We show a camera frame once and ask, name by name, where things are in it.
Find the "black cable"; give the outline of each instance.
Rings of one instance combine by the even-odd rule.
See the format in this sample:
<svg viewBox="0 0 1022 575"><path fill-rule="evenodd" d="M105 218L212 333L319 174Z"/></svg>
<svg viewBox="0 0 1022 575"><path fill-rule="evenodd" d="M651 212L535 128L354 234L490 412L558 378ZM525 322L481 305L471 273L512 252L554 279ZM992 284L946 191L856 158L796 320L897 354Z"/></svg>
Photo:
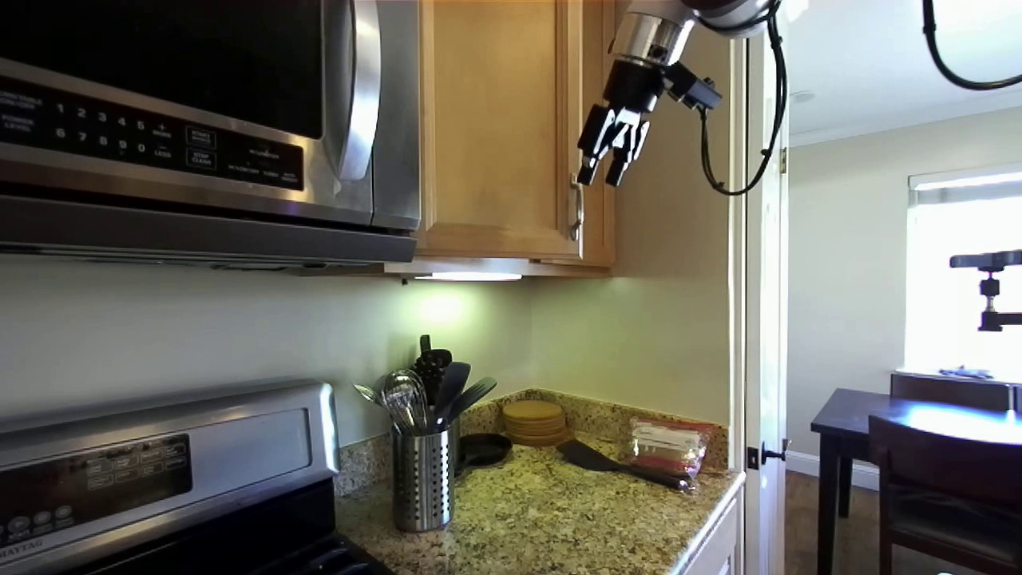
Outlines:
<svg viewBox="0 0 1022 575"><path fill-rule="evenodd" d="M1016 86L1022 84L1022 73L1020 76L1007 76L1007 79L967 79L967 76L959 76L946 59L938 55L938 46L935 46L935 17L933 17L933 0L922 0L922 36L927 36L927 47L928 47L928 59L935 64L935 71L961 86L961 90L1007 90L1007 86Z"/></svg>
<svg viewBox="0 0 1022 575"><path fill-rule="evenodd" d="M774 154L775 154L775 139L779 139L779 131L781 131L781 124L784 124L784 112L790 112L790 64L784 64L784 50L781 50L781 36L779 36L779 28L775 28L775 12L779 12L779 2L781 0L768 0L768 11L766 11L766 38L768 38L768 50L774 50L774 76L775 76L775 84L774 84L774 128L768 128L768 145L766 145L766 149L763 149L763 158L760 158L760 165L756 165L756 174L753 174L753 180L746 182L746 187L741 187L741 190L729 190L720 180L714 180L714 171L713 171L713 158L710 158L710 124L707 124L707 109L699 109L699 161L701 161L701 175L707 175L707 182L713 187L713 191L719 191L719 195L746 195L746 191L753 191L756 187L760 187L760 180L766 175L766 165L768 165L768 161L774 161Z"/></svg>

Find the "granite countertop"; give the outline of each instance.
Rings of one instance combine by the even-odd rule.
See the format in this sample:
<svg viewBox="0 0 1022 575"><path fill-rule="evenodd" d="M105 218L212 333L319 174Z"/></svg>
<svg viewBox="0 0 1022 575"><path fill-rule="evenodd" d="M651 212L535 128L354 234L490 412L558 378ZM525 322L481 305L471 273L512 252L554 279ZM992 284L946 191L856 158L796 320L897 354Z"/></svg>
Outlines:
<svg viewBox="0 0 1022 575"><path fill-rule="evenodd" d="M391 526L389 483L337 499L337 530L391 571L677 571L741 490L744 473L701 470L692 493L591 473L553 448L459 473L446 530Z"/></svg>

